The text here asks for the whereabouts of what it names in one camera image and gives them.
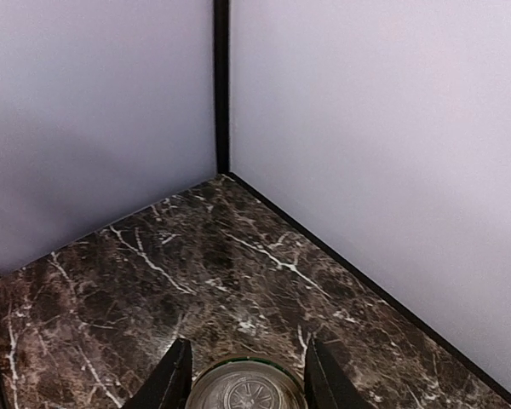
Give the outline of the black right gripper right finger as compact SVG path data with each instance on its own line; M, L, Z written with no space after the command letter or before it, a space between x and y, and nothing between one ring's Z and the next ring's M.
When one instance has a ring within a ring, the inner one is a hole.
M304 394L310 409L370 409L332 353L318 339L305 356Z

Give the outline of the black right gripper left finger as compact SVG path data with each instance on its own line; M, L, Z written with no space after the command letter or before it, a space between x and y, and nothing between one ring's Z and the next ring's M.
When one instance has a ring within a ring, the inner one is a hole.
M192 387L192 345L176 338L123 409L184 409Z

